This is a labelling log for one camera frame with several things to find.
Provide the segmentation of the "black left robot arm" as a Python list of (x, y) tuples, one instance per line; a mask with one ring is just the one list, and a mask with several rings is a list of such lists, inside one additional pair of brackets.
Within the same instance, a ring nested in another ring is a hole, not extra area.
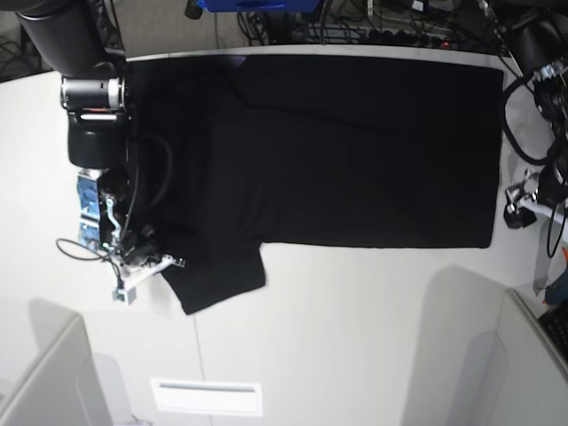
[[(519, 69), (502, 95), (501, 127), (514, 152), (538, 169), (527, 170), (521, 182), (505, 190), (503, 216), (508, 228), (526, 228), (538, 213), (553, 217), (558, 207), (567, 208), (567, 35), (556, 21), (567, 15), (567, 3), (480, 1), (478, 6)], [(506, 106), (520, 87), (532, 93), (552, 130), (553, 141), (541, 158), (529, 155), (509, 126)]]

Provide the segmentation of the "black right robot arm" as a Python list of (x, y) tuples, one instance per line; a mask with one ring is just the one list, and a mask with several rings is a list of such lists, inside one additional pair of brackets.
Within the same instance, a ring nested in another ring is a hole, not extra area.
[(149, 214), (173, 179), (171, 144), (137, 126), (122, 36), (97, 1), (3, 1), (42, 58), (61, 75), (67, 155), (78, 167), (78, 241), (102, 261), (183, 267), (158, 241)]

